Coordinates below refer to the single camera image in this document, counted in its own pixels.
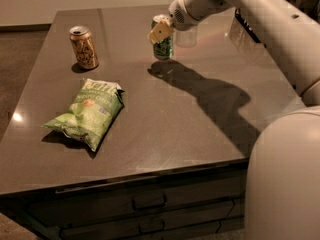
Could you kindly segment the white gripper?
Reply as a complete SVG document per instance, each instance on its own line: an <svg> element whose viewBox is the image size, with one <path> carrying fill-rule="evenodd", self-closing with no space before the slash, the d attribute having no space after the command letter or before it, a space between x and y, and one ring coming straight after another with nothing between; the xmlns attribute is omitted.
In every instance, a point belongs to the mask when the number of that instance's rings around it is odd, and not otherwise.
<svg viewBox="0 0 320 240"><path fill-rule="evenodd" d="M189 30L210 15L229 8L231 5L224 0L174 0L168 9L171 20L153 21L148 40L156 44L170 37L174 33L174 28L179 31Z"/></svg>

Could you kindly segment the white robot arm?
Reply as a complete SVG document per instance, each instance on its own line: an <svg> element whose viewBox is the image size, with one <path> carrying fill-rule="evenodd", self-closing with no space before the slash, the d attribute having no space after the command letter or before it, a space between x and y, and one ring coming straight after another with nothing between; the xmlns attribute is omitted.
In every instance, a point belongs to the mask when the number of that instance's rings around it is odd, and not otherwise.
<svg viewBox="0 0 320 240"><path fill-rule="evenodd" d="M245 240L320 240L320 24L286 0L174 0L148 38L157 43L229 7L277 66L269 91L293 101L252 149Z"/></svg>

